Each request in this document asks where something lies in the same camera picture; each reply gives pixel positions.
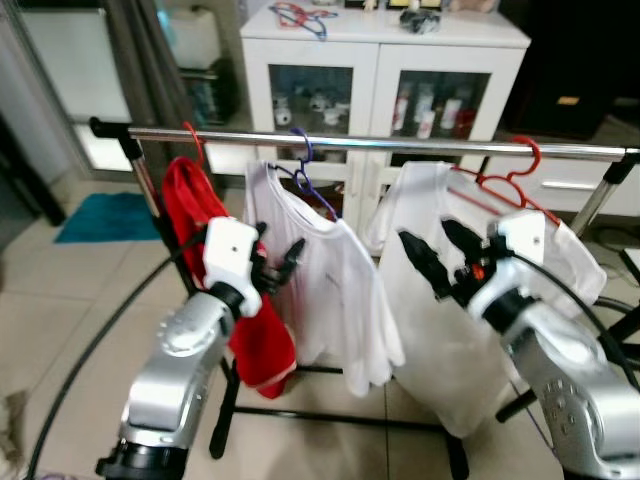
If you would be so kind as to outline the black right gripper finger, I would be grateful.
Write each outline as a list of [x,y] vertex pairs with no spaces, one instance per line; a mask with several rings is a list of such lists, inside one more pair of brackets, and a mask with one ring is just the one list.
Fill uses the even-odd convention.
[[416,234],[402,230],[399,233],[404,253],[410,260],[417,273],[424,276],[431,287],[431,292],[438,300],[445,300],[453,296],[451,270],[440,260],[439,253],[430,244]]
[[443,230],[445,237],[462,253],[465,259],[484,259],[485,239],[474,230],[466,227],[457,219],[444,219]]

